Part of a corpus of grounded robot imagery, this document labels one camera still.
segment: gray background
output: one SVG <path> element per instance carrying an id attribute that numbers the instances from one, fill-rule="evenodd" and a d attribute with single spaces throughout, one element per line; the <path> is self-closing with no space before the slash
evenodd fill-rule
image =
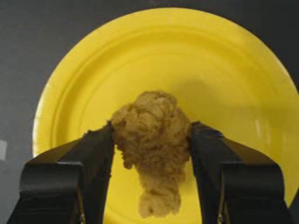
<path id="1" fill-rule="evenodd" d="M 111 19 L 167 6 L 208 11 L 243 25 L 274 50 L 299 87 L 298 0 L 0 0 L 0 139 L 7 141 L 5 155 L 0 142 L 0 223 L 18 200 L 36 105 L 62 57 Z"/>

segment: crispy batter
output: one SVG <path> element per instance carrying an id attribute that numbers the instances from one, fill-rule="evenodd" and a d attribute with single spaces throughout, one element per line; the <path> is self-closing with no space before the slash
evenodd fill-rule
<path id="1" fill-rule="evenodd" d="M 144 92 L 112 115 L 116 146 L 124 167 L 135 166 L 144 193 L 139 202 L 143 217 L 176 214 L 182 198 L 179 184 L 190 158 L 191 122 L 163 91 Z"/>

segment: yellow plate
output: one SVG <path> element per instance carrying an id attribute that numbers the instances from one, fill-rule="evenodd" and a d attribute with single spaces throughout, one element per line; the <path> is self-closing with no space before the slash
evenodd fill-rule
<path id="1" fill-rule="evenodd" d="M 146 90 L 174 94 L 188 117 L 263 151 L 283 167 L 286 200 L 299 181 L 299 101 L 276 56 L 240 26 L 187 9 L 144 10 L 96 29 L 55 69 L 36 112 L 34 154 L 82 137 Z M 115 156 L 106 221 L 200 223 L 191 163 L 182 210 L 142 219 L 135 171 Z"/>

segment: breaded food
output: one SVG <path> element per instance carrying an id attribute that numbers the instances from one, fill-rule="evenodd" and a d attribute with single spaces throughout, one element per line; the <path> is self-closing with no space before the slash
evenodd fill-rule
<path id="1" fill-rule="evenodd" d="M 115 142 L 123 152 L 124 167 L 136 168 L 142 187 L 139 213 L 143 217 L 176 214 L 190 159 L 191 122 L 176 99 L 163 91 L 142 93 L 112 115 Z"/>

